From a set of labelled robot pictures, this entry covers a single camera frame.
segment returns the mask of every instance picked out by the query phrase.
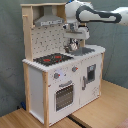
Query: wooden table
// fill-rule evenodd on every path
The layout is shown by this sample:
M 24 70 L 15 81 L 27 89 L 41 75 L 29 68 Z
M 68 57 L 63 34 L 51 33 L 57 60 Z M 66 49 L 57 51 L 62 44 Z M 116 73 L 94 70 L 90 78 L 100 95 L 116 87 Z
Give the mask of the wooden table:
M 128 118 L 128 89 L 102 81 L 101 97 L 71 117 L 87 128 L 115 128 Z
M 0 118 L 0 128 L 44 128 L 38 120 L 23 109 Z M 69 118 L 64 118 L 50 128 L 81 128 Z

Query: oven window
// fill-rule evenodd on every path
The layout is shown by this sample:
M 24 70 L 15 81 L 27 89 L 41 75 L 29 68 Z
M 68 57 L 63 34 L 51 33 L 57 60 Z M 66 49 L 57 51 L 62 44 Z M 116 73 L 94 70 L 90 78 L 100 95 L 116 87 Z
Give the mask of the oven window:
M 56 111 L 73 103 L 73 85 L 56 92 Z

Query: oven handle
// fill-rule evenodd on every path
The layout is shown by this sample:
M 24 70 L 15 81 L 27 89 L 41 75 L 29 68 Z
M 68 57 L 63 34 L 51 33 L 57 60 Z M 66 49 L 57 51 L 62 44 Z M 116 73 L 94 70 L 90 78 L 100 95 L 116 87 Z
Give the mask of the oven handle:
M 61 84 L 59 85 L 59 87 L 65 87 L 65 86 L 68 86 L 72 83 L 72 80 L 68 81 L 66 84 Z
M 84 80 L 84 87 L 82 87 L 82 90 L 85 90 L 85 88 L 86 88 L 86 78 L 85 78 L 85 76 L 83 76 L 83 80 Z

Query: cabinet door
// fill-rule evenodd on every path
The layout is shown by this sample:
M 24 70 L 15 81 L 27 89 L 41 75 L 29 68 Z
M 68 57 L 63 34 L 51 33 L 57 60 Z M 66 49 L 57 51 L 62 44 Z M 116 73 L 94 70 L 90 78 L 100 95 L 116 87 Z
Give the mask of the cabinet door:
M 82 61 L 80 106 L 99 96 L 102 54 Z

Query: knob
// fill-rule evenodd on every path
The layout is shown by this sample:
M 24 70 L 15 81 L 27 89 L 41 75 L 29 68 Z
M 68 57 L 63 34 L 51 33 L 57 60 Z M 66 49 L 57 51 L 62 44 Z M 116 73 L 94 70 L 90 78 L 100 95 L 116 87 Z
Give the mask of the knob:
M 77 67 L 73 67 L 73 68 L 72 68 L 72 71 L 73 71 L 73 72 L 76 72 L 77 69 L 78 69 Z
M 54 74 L 54 78 L 55 78 L 55 79 L 58 79 L 59 76 L 60 76 L 60 74 L 58 74 L 58 73 L 55 73 L 55 74 Z

